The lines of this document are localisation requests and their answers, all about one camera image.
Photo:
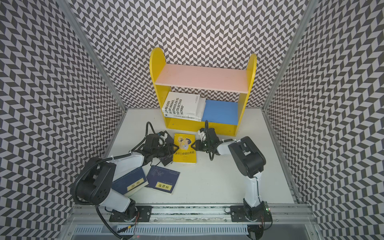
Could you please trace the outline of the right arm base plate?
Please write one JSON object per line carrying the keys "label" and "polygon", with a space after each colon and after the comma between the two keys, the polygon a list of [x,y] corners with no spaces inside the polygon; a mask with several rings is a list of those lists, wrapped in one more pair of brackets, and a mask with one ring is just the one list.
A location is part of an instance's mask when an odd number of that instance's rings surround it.
{"label": "right arm base plate", "polygon": [[232,222],[272,222],[273,219],[270,211],[264,205],[249,208],[247,206],[233,205],[230,206],[230,216]]}

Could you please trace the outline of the white thin book small text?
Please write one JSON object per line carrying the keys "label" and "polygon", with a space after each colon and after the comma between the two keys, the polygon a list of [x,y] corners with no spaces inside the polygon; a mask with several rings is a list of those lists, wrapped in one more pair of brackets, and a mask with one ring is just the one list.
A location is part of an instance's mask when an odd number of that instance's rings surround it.
{"label": "white thin book small text", "polygon": [[206,106],[206,99],[200,98],[197,115],[195,117],[194,116],[180,116],[180,115],[164,114],[164,113],[163,114],[166,118],[185,119],[185,120],[201,122],[202,118],[203,118],[205,106]]}

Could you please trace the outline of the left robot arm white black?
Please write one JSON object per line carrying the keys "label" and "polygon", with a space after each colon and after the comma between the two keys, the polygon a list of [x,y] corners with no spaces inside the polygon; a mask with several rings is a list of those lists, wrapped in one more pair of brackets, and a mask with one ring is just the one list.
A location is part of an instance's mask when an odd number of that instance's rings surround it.
{"label": "left robot arm white black", "polygon": [[135,211],[135,203],[113,190],[113,182],[147,165],[154,158],[166,158],[179,150],[167,132],[149,134],[129,153],[121,156],[90,159],[72,187],[73,200],[78,205],[104,206],[119,213]]}

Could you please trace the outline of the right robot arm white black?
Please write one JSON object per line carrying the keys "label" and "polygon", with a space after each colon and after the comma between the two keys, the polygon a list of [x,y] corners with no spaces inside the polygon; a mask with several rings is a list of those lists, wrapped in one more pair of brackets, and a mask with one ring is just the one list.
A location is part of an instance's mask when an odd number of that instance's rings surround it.
{"label": "right robot arm white black", "polygon": [[215,156],[231,155],[240,171],[246,177],[246,192],[243,199],[244,213],[249,221],[256,221],[270,209],[266,206],[260,193],[262,172],[266,159],[250,137],[243,137],[239,141],[233,139],[220,140],[213,128],[201,128],[200,136],[192,144],[198,152],[205,152],[211,161]]}

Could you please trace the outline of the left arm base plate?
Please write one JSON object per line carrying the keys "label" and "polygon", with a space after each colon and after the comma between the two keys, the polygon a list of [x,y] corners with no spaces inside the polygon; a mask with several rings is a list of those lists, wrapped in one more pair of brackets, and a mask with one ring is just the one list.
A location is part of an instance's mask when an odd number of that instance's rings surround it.
{"label": "left arm base plate", "polygon": [[152,206],[135,206],[128,208],[125,212],[112,210],[109,222],[111,223],[134,223],[149,222],[152,215]]}

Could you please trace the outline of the yellow illustrated book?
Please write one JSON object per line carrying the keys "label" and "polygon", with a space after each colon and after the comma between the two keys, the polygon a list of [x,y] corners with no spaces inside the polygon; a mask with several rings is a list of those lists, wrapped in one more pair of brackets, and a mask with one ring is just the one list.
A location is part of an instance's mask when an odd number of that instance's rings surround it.
{"label": "yellow illustrated book", "polygon": [[197,163],[196,150],[192,148],[192,144],[195,142],[195,135],[176,133],[174,138],[174,144],[179,149],[174,153],[173,162],[180,164]]}

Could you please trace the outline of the white book black bold text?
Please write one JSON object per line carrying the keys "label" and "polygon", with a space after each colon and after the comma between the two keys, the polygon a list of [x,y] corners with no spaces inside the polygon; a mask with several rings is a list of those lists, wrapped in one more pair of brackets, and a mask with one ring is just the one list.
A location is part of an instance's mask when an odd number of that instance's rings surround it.
{"label": "white book black bold text", "polygon": [[162,106],[164,114],[196,116],[200,95],[169,92]]}

